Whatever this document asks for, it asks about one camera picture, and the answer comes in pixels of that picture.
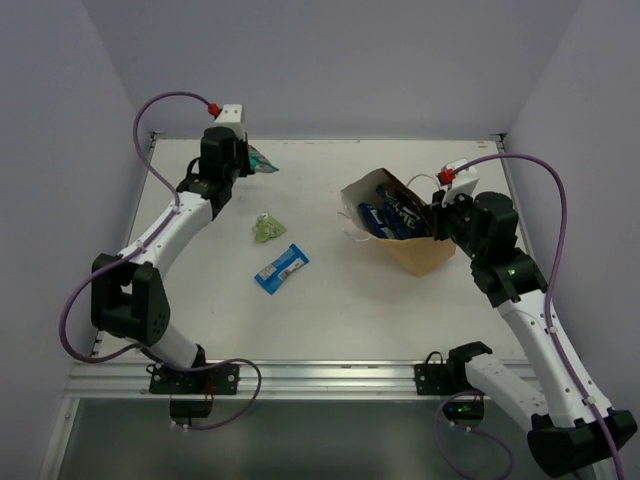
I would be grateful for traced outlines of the teal snack packet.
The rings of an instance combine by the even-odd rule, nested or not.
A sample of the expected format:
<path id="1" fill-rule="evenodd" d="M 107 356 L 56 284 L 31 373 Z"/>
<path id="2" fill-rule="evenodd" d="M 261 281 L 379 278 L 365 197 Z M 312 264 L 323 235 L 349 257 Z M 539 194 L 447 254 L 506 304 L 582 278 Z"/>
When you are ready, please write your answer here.
<path id="1" fill-rule="evenodd" d="M 257 148 L 252 145 L 248 146 L 248 156 L 250 168 L 253 173 L 273 174 L 279 171 L 279 168 L 272 164 Z"/>

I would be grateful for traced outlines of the brown paper bag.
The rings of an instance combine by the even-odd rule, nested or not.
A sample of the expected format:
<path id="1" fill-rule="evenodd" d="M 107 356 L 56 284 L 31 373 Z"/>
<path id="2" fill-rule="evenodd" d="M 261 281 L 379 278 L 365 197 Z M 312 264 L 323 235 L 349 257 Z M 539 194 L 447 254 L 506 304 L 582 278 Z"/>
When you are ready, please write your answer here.
<path id="1" fill-rule="evenodd" d="M 407 240 L 395 238 L 394 232 L 387 225 L 382 199 L 376 193 L 376 187 L 385 181 L 384 169 L 375 169 L 340 191 L 343 210 L 337 214 L 340 218 L 339 225 L 353 241 L 380 246 L 411 275 L 423 277 L 453 258 L 456 246 L 450 240 L 434 240 L 432 234 L 430 237 Z M 399 181 L 420 200 L 423 209 L 426 206 L 425 201 L 414 193 L 407 183 Z M 362 202 L 371 204 L 382 212 L 388 227 L 389 239 L 377 238 L 370 232 L 358 208 Z"/>

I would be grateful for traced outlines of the blue kettle chips bag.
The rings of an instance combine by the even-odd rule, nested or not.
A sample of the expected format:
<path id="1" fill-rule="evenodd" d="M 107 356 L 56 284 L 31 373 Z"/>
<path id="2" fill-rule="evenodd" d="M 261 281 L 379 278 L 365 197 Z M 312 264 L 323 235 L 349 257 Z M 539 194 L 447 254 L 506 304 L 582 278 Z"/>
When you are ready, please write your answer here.
<path id="1" fill-rule="evenodd" d="M 427 236 L 423 219 L 394 195 L 390 188 L 378 185 L 376 193 L 383 200 L 385 218 L 397 239 L 407 240 Z"/>

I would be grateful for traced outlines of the green snack packet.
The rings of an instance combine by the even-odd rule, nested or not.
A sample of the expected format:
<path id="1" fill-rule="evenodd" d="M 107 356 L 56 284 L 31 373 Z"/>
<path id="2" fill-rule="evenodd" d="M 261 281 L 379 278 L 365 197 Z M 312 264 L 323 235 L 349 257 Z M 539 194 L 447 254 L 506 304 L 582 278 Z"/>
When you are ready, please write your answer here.
<path id="1" fill-rule="evenodd" d="M 264 212 L 256 218 L 253 227 L 254 240 L 257 243 L 264 243 L 275 239 L 287 232 L 287 228 L 276 220 L 270 213 Z"/>

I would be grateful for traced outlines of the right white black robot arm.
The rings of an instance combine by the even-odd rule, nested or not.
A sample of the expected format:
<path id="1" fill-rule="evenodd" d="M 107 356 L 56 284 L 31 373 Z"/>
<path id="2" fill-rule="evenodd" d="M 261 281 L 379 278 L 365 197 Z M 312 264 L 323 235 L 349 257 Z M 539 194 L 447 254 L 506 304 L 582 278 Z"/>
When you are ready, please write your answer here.
<path id="1" fill-rule="evenodd" d="M 470 258 L 475 284 L 514 333 L 539 383 L 532 387 L 489 347 L 473 342 L 451 350 L 449 387 L 488 395 L 524 431 L 547 476 L 584 471 L 596 479 L 623 478 L 619 451 L 637 423 L 630 411 L 613 407 L 573 348 L 550 300 L 550 284 L 516 245 L 512 200 L 496 192 L 440 190 L 428 218 L 435 239 L 452 240 Z"/>

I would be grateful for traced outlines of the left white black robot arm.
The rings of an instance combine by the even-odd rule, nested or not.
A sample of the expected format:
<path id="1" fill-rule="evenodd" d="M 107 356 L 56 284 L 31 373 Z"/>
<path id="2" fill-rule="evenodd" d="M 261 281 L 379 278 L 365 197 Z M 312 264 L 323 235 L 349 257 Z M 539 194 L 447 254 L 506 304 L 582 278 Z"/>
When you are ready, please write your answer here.
<path id="1" fill-rule="evenodd" d="M 203 349 L 171 323 L 164 278 L 191 240 L 220 214 L 236 180 L 250 173 L 245 138 L 226 126 L 205 130 L 200 155 L 189 163 L 163 216 L 119 254 L 101 254 L 92 265 L 93 326 L 174 367 L 172 379 L 185 392 L 201 390 L 208 369 Z"/>

